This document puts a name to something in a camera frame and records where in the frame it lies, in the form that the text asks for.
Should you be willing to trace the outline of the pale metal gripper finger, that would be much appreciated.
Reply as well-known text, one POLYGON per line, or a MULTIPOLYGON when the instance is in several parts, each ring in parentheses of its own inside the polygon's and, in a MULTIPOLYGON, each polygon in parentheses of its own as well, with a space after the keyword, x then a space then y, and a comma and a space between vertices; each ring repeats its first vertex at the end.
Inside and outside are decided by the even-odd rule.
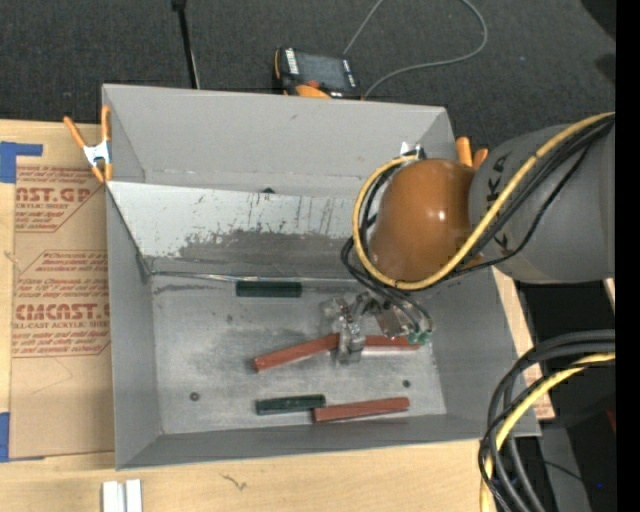
POLYGON ((357 323, 347 323, 339 331, 335 360, 340 365, 360 361, 366 344, 366 335, 357 323))
POLYGON ((326 330, 342 330, 354 323, 351 305, 344 297, 333 297, 320 305, 321 326, 326 330))

